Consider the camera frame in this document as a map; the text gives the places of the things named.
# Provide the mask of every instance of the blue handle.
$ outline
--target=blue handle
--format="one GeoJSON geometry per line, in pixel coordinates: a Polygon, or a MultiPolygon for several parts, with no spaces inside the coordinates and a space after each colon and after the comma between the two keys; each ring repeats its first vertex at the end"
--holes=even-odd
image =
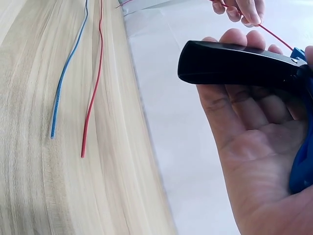
{"type": "MultiPolygon", "coordinates": [[[[293,49],[290,57],[307,61],[304,51],[298,48],[293,49]]],[[[310,79],[306,85],[313,94],[313,79],[310,79]]],[[[313,185],[313,106],[311,99],[309,94],[303,97],[308,112],[308,132],[293,161],[289,180],[291,193],[299,193],[313,185]]]]}

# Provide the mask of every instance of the black handle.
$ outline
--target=black handle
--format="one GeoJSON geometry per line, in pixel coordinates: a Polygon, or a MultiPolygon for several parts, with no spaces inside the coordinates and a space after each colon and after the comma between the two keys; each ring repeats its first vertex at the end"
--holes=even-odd
{"type": "Polygon", "coordinates": [[[236,84],[294,90],[307,63],[266,50],[189,41],[179,59],[178,76],[192,84],[236,84]]]}

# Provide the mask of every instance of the electrical wire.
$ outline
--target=electrical wire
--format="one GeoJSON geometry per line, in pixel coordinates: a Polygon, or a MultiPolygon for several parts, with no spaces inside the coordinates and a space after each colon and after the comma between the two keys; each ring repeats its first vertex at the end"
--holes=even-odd
{"type": "Polygon", "coordinates": [[[94,103],[94,99],[97,93],[99,81],[100,81],[100,75],[101,75],[101,67],[102,67],[102,57],[103,57],[103,35],[102,35],[102,14],[103,14],[103,0],[100,1],[100,20],[99,20],[99,34],[100,34],[100,39],[101,39],[101,48],[100,48],[100,60],[99,60],[99,69],[98,69],[98,76],[96,80],[96,84],[93,90],[92,98],[90,101],[90,105],[88,108],[87,116],[85,119],[85,125],[84,125],[84,134],[83,134],[83,143],[82,143],[82,152],[81,152],[81,157],[85,157],[85,152],[86,152],[86,142],[87,142],[87,132],[88,132],[88,124],[89,124],[89,119],[90,119],[90,114],[92,110],[92,106],[94,103]]]}
{"type": "MultiPolygon", "coordinates": [[[[222,6],[228,8],[229,6],[227,6],[226,4],[222,3],[222,6]]],[[[293,50],[291,46],[289,46],[285,41],[283,41],[281,38],[279,38],[276,34],[272,33],[271,31],[269,31],[267,28],[265,28],[263,25],[258,24],[257,26],[261,27],[262,29],[264,29],[267,33],[269,33],[270,35],[272,35],[274,38],[276,38],[278,41],[280,41],[282,44],[284,44],[286,47],[288,47],[290,50],[293,50]]]]}
{"type": "Polygon", "coordinates": [[[65,65],[63,67],[63,70],[62,70],[62,73],[61,73],[61,77],[60,77],[60,80],[59,80],[58,88],[57,88],[57,91],[56,91],[54,110],[53,110],[53,117],[52,117],[51,139],[53,139],[55,137],[55,128],[56,128],[57,115],[58,115],[58,110],[59,110],[59,102],[60,102],[60,96],[61,96],[63,79],[64,79],[65,73],[67,71],[67,68],[69,66],[69,63],[70,63],[73,55],[75,54],[75,52],[76,52],[76,50],[78,48],[78,45],[80,43],[80,40],[81,40],[83,31],[84,31],[84,28],[85,28],[85,25],[86,25],[86,22],[87,22],[87,18],[88,18],[88,14],[89,14],[88,13],[88,0],[86,0],[86,3],[85,3],[85,12],[86,12],[86,16],[85,16],[85,19],[83,21],[81,30],[79,32],[79,36],[77,38],[76,44],[74,46],[74,49],[72,50],[72,52],[69,55],[67,61],[65,62],[65,65]]]}
{"type": "Polygon", "coordinates": [[[133,0],[127,0],[126,2],[123,2],[123,3],[119,4],[116,8],[119,8],[119,7],[129,3],[130,1],[133,1],[133,0]]]}

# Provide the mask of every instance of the light wood surface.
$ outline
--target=light wood surface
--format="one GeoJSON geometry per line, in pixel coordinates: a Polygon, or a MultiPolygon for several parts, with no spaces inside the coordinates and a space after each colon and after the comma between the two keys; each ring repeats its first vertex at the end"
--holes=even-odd
{"type": "Polygon", "coordinates": [[[56,138],[54,97],[84,19],[84,0],[0,0],[0,234],[174,235],[117,0],[99,0],[67,70],[56,138]]]}

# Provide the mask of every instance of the white backdrop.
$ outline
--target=white backdrop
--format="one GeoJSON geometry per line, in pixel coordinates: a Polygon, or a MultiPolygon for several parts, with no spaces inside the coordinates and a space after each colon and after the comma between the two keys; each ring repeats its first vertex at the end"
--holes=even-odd
{"type": "MultiPolygon", "coordinates": [[[[138,9],[141,0],[133,0],[138,9]]],[[[292,47],[313,45],[312,0],[266,0],[264,26],[292,47]]],[[[125,5],[130,11],[131,2],[125,5]]],[[[177,77],[188,40],[250,31],[216,15],[207,0],[173,0],[125,17],[138,84],[179,235],[238,235],[217,150],[195,86],[177,77]]],[[[289,49],[258,28],[268,45],[289,49]]]]}
{"type": "MultiPolygon", "coordinates": [[[[119,0],[120,3],[124,3],[128,0],[119,0]]],[[[124,15],[128,15],[130,13],[133,13],[135,11],[155,6],[167,1],[171,0],[131,0],[123,7],[124,15]]]]}

